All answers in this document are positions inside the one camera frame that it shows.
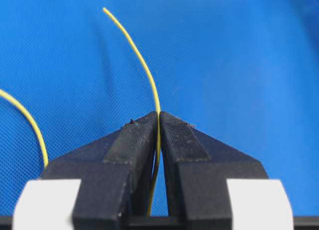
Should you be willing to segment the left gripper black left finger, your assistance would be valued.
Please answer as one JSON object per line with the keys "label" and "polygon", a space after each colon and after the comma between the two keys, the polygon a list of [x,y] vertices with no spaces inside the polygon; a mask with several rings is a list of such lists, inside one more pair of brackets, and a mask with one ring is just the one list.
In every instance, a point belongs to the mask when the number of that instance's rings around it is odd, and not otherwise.
{"label": "left gripper black left finger", "polygon": [[75,229],[119,230],[127,218],[146,215],[157,125],[157,113],[150,112],[48,164],[44,180],[81,180]]}

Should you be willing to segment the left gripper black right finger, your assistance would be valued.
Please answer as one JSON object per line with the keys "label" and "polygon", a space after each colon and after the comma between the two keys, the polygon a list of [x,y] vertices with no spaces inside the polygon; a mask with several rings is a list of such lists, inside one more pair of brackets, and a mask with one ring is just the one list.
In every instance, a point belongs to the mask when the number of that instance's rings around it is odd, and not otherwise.
{"label": "left gripper black right finger", "polygon": [[231,229],[226,180],[267,179],[262,163],[167,112],[159,116],[168,214],[187,230]]}

